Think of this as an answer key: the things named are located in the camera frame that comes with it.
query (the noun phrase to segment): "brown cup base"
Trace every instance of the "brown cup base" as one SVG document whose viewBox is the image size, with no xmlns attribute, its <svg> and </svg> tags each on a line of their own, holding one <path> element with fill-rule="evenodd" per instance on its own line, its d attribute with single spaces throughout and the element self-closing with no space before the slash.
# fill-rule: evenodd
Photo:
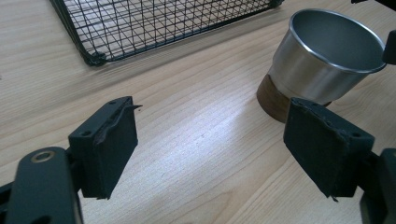
<svg viewBox="0 0 396 224">
<path fill-rule="evenodd" d="M 269 116 L 282 123 L 286 122 L 290 99 L 276 88 L 268 74 L 264 77 L 257 90 L 257 100 Z"/>
</svg>

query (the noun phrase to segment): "wooden table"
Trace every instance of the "wooden table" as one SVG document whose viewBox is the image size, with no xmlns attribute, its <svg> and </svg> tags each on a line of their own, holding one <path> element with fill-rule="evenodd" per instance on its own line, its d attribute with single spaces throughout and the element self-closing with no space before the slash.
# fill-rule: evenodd
<svg viewBox="0 0 396 224">
<path fill-rule="evenodd" d="M 360 223 L 359 200 L 320 193 L 286 149 L 256 90 L 297 10 L 362 22 L 383 41 L 396 13 L 375 1 L 287 0 L 273 11 L 120 63 L 89 67 L 50 1 L 0 1 L 0 185 L 18 161 L 132 95 L 139 145 L 111 200 L 82 199 L 86 223 Z M 396 67 L 328 108 L 396 147 Z"/>
</svg>

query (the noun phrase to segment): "wire mesh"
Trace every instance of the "wire mesh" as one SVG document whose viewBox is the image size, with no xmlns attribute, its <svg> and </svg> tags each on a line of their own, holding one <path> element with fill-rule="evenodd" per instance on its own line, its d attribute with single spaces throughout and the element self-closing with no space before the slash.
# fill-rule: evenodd
<svg viewBox="0 0 396 224">
<path fill-rule="evenodd" d="M 274 0 L 51 0 L 87 63 L 111 62 L 220 27 Z"/>
</svg>

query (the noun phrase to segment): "tabletop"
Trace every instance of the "tabletop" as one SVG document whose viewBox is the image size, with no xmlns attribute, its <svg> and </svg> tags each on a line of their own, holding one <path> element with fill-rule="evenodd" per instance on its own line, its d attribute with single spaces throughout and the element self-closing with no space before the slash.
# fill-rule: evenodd
<svg viewBox="0 0 396 224">
<path fill-rule="evenodd" d="M 385 42 L 396 14 L 375 1 L 287 0 L 216 31 L 89 67 L 50 1 L 0 1 L 0 186 L 19 160 L 67 136 L 101 105 L 133 96 L 139 144 L 110 200 L 81 199 L 85 223 L 361 223 L 353 198 L 326 198 L 283 143 L 256 91 L 303 8 L 327 8 Z M 396 67 L 328 108 L 396 147 Z"/>
</svg>

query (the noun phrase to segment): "silver cup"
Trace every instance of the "silver cup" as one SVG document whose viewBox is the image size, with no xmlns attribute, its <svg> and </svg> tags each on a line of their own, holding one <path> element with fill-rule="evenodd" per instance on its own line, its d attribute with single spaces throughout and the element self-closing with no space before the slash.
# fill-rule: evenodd
<svg viewBox="0 0 396 224">
<path fill-rule="evenodd" d="M 381 39 L 359 22 L 329 10 L 304 9 L 291 17 L 268 75 L 288 98 L 324 105 L 383 69 L 383 50 Z"/>
</svg>

